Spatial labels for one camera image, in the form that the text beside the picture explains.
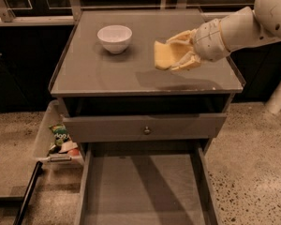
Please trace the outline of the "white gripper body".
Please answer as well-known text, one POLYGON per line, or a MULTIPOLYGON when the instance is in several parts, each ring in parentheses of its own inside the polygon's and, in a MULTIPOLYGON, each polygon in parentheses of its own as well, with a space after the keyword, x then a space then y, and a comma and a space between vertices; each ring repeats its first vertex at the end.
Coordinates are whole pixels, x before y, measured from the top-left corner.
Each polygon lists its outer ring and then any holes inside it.
POLYGON ((218 19, 206 22, 198 28, 193 37, 193 46, 202 60, 215 62, 229 55, 218 19))

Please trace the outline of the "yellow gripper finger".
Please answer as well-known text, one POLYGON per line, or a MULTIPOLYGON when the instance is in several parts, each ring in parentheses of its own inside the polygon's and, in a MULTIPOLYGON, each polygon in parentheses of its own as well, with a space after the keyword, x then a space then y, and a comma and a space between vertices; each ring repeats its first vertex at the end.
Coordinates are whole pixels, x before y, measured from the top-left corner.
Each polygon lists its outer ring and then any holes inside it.
POLYGON ((197 30, 186 30, 184 32, 181 32, 173 37, 170 37, 166 43, 179 43, 179 44, 192 44, 193 43, 193 37, 196 35, 197 30))
POLYGON ((170 67, 172 71, 190 70, 201 66, 200 57, 194 52, 188 52, 178 62, 170 67))

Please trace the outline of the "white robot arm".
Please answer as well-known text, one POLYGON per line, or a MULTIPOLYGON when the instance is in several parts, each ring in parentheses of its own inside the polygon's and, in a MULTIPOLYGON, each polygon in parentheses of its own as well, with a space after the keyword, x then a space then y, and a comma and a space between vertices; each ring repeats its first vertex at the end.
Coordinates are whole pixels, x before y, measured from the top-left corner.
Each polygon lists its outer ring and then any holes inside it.
POLYGON ((197 29, 169 38, 169 45, 186 47, 182 57, 170 64, 170 69, 195 68, 240 49, 278 40, 281 40, 281 0, 255 0, 253 7, 244 7, 222 19, 213 19, 197 29))

